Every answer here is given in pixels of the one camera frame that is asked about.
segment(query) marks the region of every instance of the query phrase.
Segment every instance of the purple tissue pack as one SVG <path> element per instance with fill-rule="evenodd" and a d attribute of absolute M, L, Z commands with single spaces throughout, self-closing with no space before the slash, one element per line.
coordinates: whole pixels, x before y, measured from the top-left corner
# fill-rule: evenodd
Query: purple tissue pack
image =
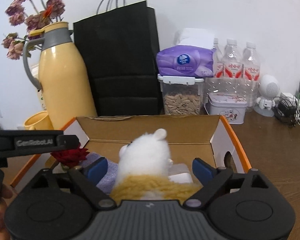
<path fill-rule="evenodd" d="M 190 45 L 177 45 L 157 54 L 157 65 L 162 76 L 212 77 L 213 52 Z"/>

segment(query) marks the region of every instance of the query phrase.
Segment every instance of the yellow fuzzy fabric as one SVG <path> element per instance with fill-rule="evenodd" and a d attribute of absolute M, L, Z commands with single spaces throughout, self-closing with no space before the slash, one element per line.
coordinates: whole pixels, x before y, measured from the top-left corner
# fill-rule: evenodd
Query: yellow fuzzy fabric
<path fill-rule="evenodd" d="M 140 200 L 147 192 L 160 192 L 164 199 L 178 199 L 182 204 L 201 187 L 193 183 L 175 183 L 161 176 L 128 176 L 112 190 L 110 197 L 120 204 L 122 200 Z"/>

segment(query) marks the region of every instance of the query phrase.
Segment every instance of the nuts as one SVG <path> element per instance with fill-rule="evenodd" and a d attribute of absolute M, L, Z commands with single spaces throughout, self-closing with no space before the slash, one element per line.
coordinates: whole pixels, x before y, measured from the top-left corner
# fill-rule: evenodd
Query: nuts
<path fill-rule="evenodd" d="M 201 99 L 198 95 L 167 94 L 164 96 L 165 114 L 199 114 Z"/>

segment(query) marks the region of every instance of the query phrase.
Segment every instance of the purple cloth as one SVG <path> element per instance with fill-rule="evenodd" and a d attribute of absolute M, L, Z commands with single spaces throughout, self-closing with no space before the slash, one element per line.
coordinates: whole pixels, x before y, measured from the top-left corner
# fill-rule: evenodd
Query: purple cloth
<path fill-rule="evenodd" d="M 80 162 L 80 166 L 87 167 L 91 163 L 95 162 L 97 159 L 102 157 L 97 153 L 89 153 L 86 156 L 86 160 Z M 106 175 L 101 179 L 101 181 L 96 185 L 99 189 L 101 189 L 104 193 L 110 194 L 115 183 L 115 178 L 117 176 L 118 164 L 108 160 L 108 171 Z"/>
<path fill-rule="evenodd" d="M 212 77 L 213 49 L 177 45 L 157 54 L 162 76 Z"/>

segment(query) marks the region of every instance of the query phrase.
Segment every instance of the blue logo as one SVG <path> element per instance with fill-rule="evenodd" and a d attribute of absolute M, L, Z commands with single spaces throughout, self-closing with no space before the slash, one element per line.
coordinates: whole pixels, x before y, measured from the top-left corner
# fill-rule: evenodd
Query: blue logo
<path fill-rule="evenodd" d="M 187 54 L 182 54 L 178 57 L 177 62 L 180 65 L 190 63 L 190 57 Z"/>

